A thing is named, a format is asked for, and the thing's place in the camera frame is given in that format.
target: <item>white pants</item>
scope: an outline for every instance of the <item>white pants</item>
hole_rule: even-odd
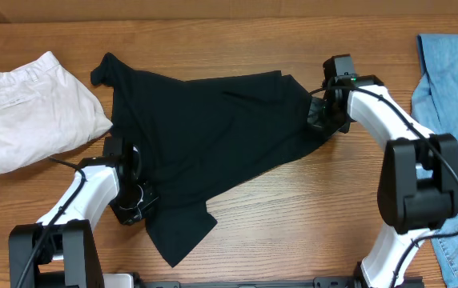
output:
[[[99,100],[51,52],[0,73],[0,174],[103,135]]]

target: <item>black cloth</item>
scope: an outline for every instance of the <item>black cloth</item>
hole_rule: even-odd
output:
[[[139,148],[160,197],[147,231],[171,266],[216,225],[206,200],[324,142],[306,123],[311,96],[280,71],[184,82],[108,53],[91,81],[114,87],[110,132]]]

